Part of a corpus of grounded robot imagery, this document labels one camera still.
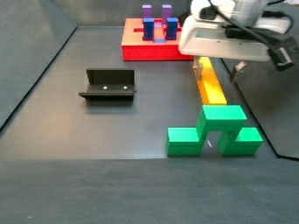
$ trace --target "black bracket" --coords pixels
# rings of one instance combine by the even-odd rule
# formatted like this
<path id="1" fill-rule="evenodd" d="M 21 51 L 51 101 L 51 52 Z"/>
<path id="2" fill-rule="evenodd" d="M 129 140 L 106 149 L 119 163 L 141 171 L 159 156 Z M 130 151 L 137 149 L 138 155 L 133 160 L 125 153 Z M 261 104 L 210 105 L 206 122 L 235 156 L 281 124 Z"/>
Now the black bracket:
<path id="1" fill-rule="evenodd" d="M 93 101 L 133 101 L 135 98 L 135 70 L 134 69 L 87 69 L 89 90 L 79 93 Z"/>

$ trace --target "green building block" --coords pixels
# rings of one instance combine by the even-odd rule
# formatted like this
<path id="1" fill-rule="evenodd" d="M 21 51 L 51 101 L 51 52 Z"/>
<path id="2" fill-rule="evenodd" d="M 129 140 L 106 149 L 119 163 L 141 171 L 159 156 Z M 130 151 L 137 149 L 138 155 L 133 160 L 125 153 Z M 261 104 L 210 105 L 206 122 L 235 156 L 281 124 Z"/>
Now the green building block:
<path id="1" fill-rule="evenodd" d="M 169 147 L 169 157 L 198 157 L 202 154 L 199 147 Z"/>
<path id="2" fill-rule="evenodd" d="M 199 146 L 195 128 L 169 128 L 169 143 L 174 147 Z"/>
<path id="3" fill-rule="evenodd" d="M 230 131 L 231 133 L 239 133 L 246 121 L 247 116 L 239 105 L 203 105 L 197 123 L 202 146 L 210 131 Z"/>
<path id="4" fill-rule="evenodd" d="M 197 128 L 170 128 L 167 137 L 167 155 L 170 157 L 199 156 L 202 147 Z"/>
<path id="5" fill-rule="evenodd" d="M 223 156 L 250 156 L 255 154 L 262 143 L 263 138 L 257 128 L 243 128 L 238 136 L 235 133 L 223 132 L 219 138 L 219 152 Z"/>

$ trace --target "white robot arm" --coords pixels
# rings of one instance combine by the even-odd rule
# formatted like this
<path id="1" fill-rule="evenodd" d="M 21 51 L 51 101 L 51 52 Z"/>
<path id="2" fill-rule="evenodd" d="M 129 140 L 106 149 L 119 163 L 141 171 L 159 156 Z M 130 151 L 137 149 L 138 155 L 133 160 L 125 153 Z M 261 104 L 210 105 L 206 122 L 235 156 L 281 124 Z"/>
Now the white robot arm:
<path id="1" fill-rule="evenodd" d="M 193 0 L 191 15 L 182 28 L 182 54 L 237 60 L 271 59 L 277 60 L 280 70 L 289 68 L 293 60 L 286 49 L 270 43 L 271 37 L 257 33 L 269 30 L 285 34 L 293 24 L 290 17 L 265 17 L 267 5 L 269 0 Z"/>

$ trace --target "red block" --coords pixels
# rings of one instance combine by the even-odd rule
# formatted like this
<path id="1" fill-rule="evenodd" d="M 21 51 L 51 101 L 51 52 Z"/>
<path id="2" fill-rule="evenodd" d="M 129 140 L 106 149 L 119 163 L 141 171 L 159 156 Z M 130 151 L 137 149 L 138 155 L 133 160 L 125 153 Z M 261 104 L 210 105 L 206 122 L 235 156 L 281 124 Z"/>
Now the red block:
<path id="1" fill-rule="evenodd" d="M 165 38 L 163 28 L 154 28 L 154 37 Z M 193 60 L 194 56 L 179 52 L 181 30 L 178 27 L 178 39 L 167 40 L 166 43 L 155 43 L 143 40 L 143 19 L 129 18 L 126 20 L 125 35 L 122 41 L 123 60 Z"/>

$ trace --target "yellow block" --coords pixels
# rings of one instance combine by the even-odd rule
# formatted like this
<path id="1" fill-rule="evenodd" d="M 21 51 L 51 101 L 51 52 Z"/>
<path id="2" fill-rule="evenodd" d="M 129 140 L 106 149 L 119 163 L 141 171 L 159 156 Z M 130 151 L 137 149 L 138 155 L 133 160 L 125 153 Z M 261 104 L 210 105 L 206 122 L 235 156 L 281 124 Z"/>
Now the yellow block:
<path id="1" fill-rule="evenodd" d="M 201 57 L 199 59 L 195 57 L 195 65 L 197 64 L 202 64 L 198 86 L 203 105 L 227 105 L 226 95 L 222 91 L 218 75 L 215 74 L 210 58 Z"/>

